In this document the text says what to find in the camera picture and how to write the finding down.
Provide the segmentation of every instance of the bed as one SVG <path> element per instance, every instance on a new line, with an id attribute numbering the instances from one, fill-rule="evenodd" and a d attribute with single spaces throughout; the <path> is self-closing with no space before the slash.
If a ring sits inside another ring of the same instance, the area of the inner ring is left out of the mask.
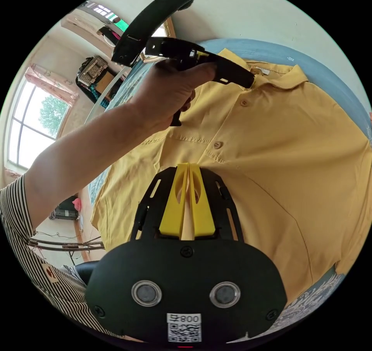
<path id="1" fill-rule="evenodd" d="M 218 53 L 222 49 L 227 48 L 243 59 L 291 66 L 300 65 L 309 81 L 322 88 L 337 101 L 372 144 L 372 127 L 369 116 L 369 112 L 372 109 L 370 103 L 360 102 L 345 83 L 318 61 L 288 47 L 256 40 L 215 39 L 201 42 L 200 45 L 213 53 Z M 112 109 L 130 98 L 140 86 L 142 78 L 151 66 L 152 64 L 144 64 L 139 61 L 133 67 L 107 109 Z M 108 169 L 89 184 L 88 190 L 92 205 L 105 181 L 107 172 Z M 285 328 L 306 317 L 325 302 L 343 279 L 344 276 L 337 275 L 334 268 L 330 269 L 317 283 L 291 303 L 282 312 L 274 325 L 260 336 Z"/>

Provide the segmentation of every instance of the qr code sticker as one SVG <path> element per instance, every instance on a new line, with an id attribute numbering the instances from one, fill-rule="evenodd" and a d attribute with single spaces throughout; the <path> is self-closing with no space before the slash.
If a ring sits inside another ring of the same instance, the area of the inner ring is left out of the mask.
<path id="1" fill-rule="evenodd" d="M 168 324 L 168 340 L 170 342 L 201 342 L 202 325 Z"/>

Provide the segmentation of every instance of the yellow polo shirt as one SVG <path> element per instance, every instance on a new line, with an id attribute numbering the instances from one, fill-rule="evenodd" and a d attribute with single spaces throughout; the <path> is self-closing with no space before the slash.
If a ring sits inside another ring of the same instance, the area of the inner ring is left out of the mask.
<path id="1" fill-rule="evenodd" d="M 355 262 L 372 220 L 372 149 L 299 66 L 245 61 L 227 49 L 219 55 L 259 72 L 252 88 L 199 87 L 181 127 L 112 165 L 92 224 L 108 251 L 127 242 L 155 174 L 197 163 L 222 177 L 245 242 L 276 264 L 291 303 L 334 264 L 347 273 Z"/>

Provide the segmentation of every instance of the shirt collar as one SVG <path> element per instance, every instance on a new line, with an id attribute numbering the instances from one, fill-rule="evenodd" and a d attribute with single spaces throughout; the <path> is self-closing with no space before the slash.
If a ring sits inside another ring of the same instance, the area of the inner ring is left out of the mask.
<path id="1" fill-rule="evenodd" d="M 257 61 L 252 61 L 252 60 L 244 60 L 228 50 L 227 48 L 224 48 L 221 52 L 218 53 L 218 55 L 231 60 L 232 62 L 240 65 L 246 70 L 250 70 L 250 65 L 251 64 L 264 64 L 262 68 L 265 68 L 270 71 L 274 71 L 277 73 L 283 74 L 281 77 L 276 78 L 276 79 L 267 79 L 265 75 L 260 75 L 257 74 L 255 75 L 255 80 L 253 82 L 253 85 L 251 89 L 256 89 L 259 86 L 262 86 L 265 83 L 269 83 L 275 87 L 289 90 L 292 89 L 304 82 L 308 82 L 308 78 L 302 71 L 302 69 L 298 66 L 295 65 L 294 67 L 291 66 L 286 66 L 286 65 L 280 65 L 280 64 L 272 64 L 272 63 L 263 63 L 263 62 L 257 62 Z"/>

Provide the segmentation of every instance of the striped sleeve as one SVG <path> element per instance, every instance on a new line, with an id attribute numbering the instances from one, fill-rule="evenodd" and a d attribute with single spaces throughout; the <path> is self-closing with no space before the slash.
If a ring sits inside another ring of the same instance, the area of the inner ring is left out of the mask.
<path id="1" fill-rule="evenodd" d="M 0 190 L 1 222 L 8 242 L 34 286 L 60 312 L 102 333 L 117 337 L 97 322 L 85 302 L 85 285 L 74 267 L 57 269 L 42 260 L 28 246 L 33 235 L 23 177 Z"/>

